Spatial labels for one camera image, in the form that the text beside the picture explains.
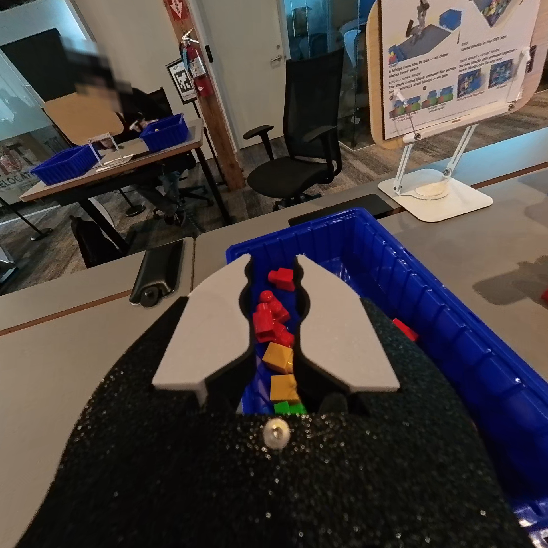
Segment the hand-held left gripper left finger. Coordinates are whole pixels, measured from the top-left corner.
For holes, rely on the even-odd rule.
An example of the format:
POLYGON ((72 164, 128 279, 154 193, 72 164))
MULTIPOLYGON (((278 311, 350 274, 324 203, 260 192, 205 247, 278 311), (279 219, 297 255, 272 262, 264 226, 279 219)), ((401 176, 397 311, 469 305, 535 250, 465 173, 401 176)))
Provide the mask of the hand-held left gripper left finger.
POLYGON ((155 389, 190 392, 201 406, 239 406, 257 369, 252 274, 253 258, 243 254, 190 293, 152 379, 155 389))

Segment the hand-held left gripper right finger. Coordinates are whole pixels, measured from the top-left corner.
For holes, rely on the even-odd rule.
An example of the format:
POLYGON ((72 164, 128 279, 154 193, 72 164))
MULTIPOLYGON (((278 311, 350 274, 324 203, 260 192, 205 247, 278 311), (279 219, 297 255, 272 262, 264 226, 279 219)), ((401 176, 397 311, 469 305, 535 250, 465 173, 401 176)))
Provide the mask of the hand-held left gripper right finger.
POLYGON ((321 406, 335 394, 397 393, 400 381, 364 300, 305 254, 294 264, 294 376, 305 406, 321 406))

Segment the blue plastic bin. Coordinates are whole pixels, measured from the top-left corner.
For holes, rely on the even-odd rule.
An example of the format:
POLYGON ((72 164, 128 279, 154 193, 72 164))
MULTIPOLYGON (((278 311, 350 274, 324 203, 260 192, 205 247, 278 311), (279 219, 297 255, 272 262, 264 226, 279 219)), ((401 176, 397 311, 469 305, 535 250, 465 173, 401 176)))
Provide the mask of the blue plastic bin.
POLYGON ((139 138, 151 152, 159 152, 178 146, 188 140, 189 129, 183 114, 175 114, 151 122, 139 138))
POLYGON ((46 186, 53 186, 85 175, 99 163, 95 149, 87 145, 65 149, 40 165, 30 173, 46 186))
POLYGON ((320 217, 227 248, 254 260, 253 294, 296 255, 341 278, 418 334, 487 446, 503 491, 535 547, 547 547, 547 382, 363 208, 320 217))

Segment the black desk hatch with knob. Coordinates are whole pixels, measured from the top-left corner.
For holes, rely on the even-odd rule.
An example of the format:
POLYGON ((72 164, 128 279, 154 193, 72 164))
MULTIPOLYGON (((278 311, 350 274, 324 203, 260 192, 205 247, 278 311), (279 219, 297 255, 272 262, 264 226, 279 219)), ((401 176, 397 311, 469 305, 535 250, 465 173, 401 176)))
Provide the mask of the black desk hatch with knob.
POLYGON ((174 293, 179 284, 184 245, 180 239, 145 252, 129 296, 132 305, 154 307, 174 293))

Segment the flat black desk cover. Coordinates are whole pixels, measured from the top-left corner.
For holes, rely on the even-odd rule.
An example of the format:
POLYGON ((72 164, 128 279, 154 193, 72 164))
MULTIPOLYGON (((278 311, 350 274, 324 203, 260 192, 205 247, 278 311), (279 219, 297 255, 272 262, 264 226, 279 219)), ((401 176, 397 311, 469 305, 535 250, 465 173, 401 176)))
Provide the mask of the flat black desk cover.
POLYGON ((297 217, 292 217, 288 220, 288 225, 290 227, 294 227, 302 223, 308 223, 310 221, 320 219, 325 216, 330 216, 340 213, 342 211, 356 208, 366 210, 376 219, 382 219, 384 217, 390 216, 393 214, 394 211, 394 207, 390 206, 380 196, 378 196, 377 194, 369 194, 346 202, 337 203, 329 207, 315 210, 297 217))

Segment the black stanchion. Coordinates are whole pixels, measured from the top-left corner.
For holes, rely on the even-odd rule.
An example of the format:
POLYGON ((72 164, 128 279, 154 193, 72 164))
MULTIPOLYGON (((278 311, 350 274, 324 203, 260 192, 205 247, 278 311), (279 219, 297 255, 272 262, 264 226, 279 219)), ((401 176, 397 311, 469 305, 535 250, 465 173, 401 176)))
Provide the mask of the black stanchion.
POLYGON ((146 207, 143 204, 134 204, 122 189, 119 189, 117 192, 122 196, 128 205, 124 214, 126 217, 135 217, 146 211, 146 207))

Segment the black mesh office chair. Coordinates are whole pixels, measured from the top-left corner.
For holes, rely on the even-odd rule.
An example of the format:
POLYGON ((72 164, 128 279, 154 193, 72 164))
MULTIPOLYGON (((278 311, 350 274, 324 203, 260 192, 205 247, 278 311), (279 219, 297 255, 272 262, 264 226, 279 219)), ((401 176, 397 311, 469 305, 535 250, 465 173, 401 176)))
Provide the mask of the black mesh office chair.
POLYGON ((285 64, 283 138, 288 155, 275 158, 269 139, 271 125, 243 134, 260 137, 269 161, 247 176, 248 186, 259 195, 277 198, 273 211, 317 199, 306 191, 334 181, 342 170, 338 136, 343 49, 325 55, 288 60, 285 64))

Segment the white poster stand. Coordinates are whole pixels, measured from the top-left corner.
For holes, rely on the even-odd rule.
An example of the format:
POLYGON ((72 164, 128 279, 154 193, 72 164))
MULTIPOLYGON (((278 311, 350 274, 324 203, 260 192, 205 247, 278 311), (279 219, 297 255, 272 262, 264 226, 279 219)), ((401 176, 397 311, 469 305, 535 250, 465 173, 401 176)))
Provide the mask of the white poster stand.
POLYGON ((466 127, 450 161, 439 171, 422 168, 406 172, 414 143, 406 144, 395 177, 379 183, 380 191, 424 223, 438 223, 490 207, 493 199, 455 179, 453 173, 477 124, 466 127))

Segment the brown edged office desk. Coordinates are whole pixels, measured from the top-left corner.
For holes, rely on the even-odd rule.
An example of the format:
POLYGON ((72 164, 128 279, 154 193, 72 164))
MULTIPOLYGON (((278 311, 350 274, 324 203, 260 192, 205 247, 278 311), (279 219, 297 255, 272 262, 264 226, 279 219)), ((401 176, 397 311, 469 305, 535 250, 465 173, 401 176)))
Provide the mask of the brown edged office desk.
POLYGON ((128 141, 122 145, 122 153, 131 155, 125 162, 109 164, 103 171, 94 166, 86 174, 65 182, 48 186, 44 182, 38 182, 34 187, 20 196, 23 202, 32 202, 51 198, 60 206, 78 203, 86 214, 98 224, 103 233, 115 244, 115 246, 127 255, 129 244, 117 232, 105 214, 92 202, 96 196, 119 190, 137 182, 144 182, 152 175, 160 174, 161 168, 174 167, 174 158, 182 154, 195 151, 207 179, 210 193, 216 201, 223 218, 223 224, 230 225, 231 217, 221 197, 218 186, 213 178, 207 160, 202 153, 204 124, 203 120, 188 122, 190 137, 187 141, 158 152, 150 152, 147 145, 140 139, 128 141))

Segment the wooden pillar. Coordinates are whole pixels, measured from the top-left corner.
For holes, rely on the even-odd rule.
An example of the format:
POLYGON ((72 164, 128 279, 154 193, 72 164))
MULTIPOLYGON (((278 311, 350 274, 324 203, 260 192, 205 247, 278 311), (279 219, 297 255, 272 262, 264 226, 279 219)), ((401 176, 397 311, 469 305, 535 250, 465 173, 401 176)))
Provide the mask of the wooden pillar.
POLYGON ((200 112, 204 118, 205 125, 208 129, 209 138, 211 140, 210 148, 219 162, 222 174, 229 190, 241 190, 245 188, 243 171, 236 155, 235 143, 229 128, 229 122, 219 94, 219 89, 215 81, 207 46, 203 40, 203 36, 198 25, 200 18, 198 17, 196 10, 193 10, 189 1, 187 1, 190 18, 188 20, 175 21, 167 5, 167 1, 163 1, 163 3, 173 26, 178 47, 182 35, 191 28, 194 29, 192 37, 197 39, 200 43, 202 59, 209 73, 211 85, 214 89, 214 94, 208 98, 200 98, 197 96, 197 101, 200 105, 200 112))

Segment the clear acrylic stand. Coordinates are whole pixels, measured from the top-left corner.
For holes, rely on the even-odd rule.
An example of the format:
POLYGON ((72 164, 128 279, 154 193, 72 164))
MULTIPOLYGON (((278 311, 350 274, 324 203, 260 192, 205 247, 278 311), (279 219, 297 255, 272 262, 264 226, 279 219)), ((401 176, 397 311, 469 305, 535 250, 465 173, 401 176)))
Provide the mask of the clear acrylic stand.
POLYGON ((98 162, 96 172, 101 173, 127 164, 133 154, 125 154, 110 133, 101 134, 88 139, 88 145, 92 149, 98 162))

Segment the tan cardboard panel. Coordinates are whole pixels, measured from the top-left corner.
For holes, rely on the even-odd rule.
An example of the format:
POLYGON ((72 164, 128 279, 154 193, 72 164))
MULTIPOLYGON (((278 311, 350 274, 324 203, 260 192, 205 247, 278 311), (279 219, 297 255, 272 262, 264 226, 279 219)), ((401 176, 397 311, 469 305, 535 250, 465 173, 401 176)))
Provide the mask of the tan cardboard panel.
POLYGON ((68 94, 44 102, 43 110, 74 145, 85 145, 92 138, 124 132, 117 106, 106 97, 68 94))

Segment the black white marker sign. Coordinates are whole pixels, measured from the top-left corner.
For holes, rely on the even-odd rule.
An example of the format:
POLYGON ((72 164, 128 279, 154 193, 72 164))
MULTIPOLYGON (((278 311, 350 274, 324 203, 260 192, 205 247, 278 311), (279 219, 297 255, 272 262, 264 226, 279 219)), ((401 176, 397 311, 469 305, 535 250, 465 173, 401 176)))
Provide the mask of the black white marker sign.
POLYGON ((168 74, 175 86, 175 89, 184 105, 197 100, 192 77, 188 74, 183 60, 177 59, 166 65, 168 74))

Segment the red fire extinguisher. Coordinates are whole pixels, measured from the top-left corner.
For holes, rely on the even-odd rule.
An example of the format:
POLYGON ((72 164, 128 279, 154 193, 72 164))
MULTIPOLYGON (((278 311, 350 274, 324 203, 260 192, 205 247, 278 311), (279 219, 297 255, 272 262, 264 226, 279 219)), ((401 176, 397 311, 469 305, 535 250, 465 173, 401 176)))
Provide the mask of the red fire extinguisher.
POLYGON ((202 59, 200 43, 192 37, 193 31, 194 29, 191 28, 182 35, 179 49, 183 64, 192 79, 197 96, 208 98, 214 94, 214 89, 202 59))

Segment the white door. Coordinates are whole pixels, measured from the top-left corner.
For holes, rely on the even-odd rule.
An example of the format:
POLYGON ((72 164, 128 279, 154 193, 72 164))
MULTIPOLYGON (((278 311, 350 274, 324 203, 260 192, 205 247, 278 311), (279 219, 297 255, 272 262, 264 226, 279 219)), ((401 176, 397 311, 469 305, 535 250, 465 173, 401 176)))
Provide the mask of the white door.
POLYGON ((212 54, 213 69, 237 149, 258 144, 244 133, 273 127, 270 138, 283 135, 285 59, 280 1, 196 1, 212 54))

